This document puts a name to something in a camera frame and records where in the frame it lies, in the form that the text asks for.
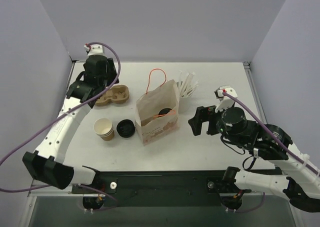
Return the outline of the brown cardboard cup carrier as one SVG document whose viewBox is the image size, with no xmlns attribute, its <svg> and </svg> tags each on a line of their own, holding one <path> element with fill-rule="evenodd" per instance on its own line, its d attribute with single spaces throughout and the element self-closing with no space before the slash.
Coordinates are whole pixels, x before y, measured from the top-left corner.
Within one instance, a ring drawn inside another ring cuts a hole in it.
<svg viewBox="0 0 320 227">
<path fill-rule="evenodd" d="M 129 98 L 129 88 L 126 85 L 118 84 L 112 86 L 99 99 L 97 99 L 95 106 L 102 107 L 109 103 L 124 104 Z"/>
</svg>

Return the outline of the black cup lid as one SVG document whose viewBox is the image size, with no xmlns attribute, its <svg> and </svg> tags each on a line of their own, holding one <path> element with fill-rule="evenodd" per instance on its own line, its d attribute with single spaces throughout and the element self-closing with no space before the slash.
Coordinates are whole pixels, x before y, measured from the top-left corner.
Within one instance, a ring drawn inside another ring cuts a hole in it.
<svg viewBox="0 0 320 227">
<path fill-rule="evenodd" d="M 158 116 L 159 117 L 162 117 L 162 116 L 165 116 L 167 115 L 172 109 L 171 108 L 163 108 L 159 113 L 158 113 Z"/>
</svg>

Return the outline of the paper takeout bag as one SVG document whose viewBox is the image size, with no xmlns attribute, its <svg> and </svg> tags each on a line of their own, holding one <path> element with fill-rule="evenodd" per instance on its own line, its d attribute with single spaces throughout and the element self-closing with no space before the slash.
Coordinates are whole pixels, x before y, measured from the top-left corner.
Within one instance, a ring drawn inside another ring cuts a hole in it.
<svg viewBox="0 0 320 227">
<path fill-rule="evenodd" d="M 154 71 L 161 71 L 164 81 L 157 88 L 150 90 L 151 75 Z M 135 104 L 134 125 L 143 145 L 153 143 L 179 129 L 179 102 L 176 81 L 167 80 L 163 69 L 152 69 L 148 75 L 146 90 Z M 159 117 L 159 112 L 164 108 L 172 110 Z"/>
</svg>

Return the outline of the stack of brown paper cups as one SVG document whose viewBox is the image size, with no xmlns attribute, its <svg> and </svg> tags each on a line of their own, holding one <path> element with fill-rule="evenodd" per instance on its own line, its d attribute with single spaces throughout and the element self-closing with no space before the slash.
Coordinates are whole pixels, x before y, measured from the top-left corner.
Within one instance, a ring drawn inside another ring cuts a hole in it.
<svg viewBox="0 0 320 227">
<path fill-rule="evenodd" d="M 115 136 L 113 123 L 107 118 L 98 119 L 93 125 L 93 130 L 104 141 L 110 141 Z"/>
</svg>

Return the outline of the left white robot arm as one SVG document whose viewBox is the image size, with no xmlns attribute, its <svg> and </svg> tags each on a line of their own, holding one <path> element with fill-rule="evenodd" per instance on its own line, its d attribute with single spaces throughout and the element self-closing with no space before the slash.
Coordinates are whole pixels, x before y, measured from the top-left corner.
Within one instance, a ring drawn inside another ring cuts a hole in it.
<svg viewBox="0 0 320 227">
<path fill-rule="evenodd" d="M 64 161 L 78 127 L 96 103 L 95 96 L 118 80 L 112 58 L 91 55 L 83 68 L 67 90 L 58 121 L 34 152 L 24 154 L 22 162 L 36 181 L 60 190 L 69 185 L 83 184 L 89 192 L 95 193 L 102 186 L 97 172 L 89 167 L 67 166 Z"/>
</svg>

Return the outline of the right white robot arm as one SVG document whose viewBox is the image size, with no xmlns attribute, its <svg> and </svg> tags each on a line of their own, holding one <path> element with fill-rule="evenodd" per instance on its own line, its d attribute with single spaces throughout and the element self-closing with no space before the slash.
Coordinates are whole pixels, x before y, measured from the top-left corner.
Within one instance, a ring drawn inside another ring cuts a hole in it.
<svg viewBox="0 0 320 227">
<path fill-rule="evenodd" d="M 254 173 L 250 168 L 229 166 L 221 184 L 227 191 L 251 190 L 273 194 L 305 212 L 320 211 L 320 176 L 313 173 L 309 157 L 299 151 L 291 137 L 280 127 L 267 124 L 262 127 L 247 120 L 240 107 L 216 112 L 216 106 L 197 107 L 194 117 L 188 120 L 194 136 L 208 123 L 208 135 L 220 135 L 227 145 L 234 145 L 248 153 L 254 160 L 268 161 L 282 170 L 280 175 Z"/>
</svg>

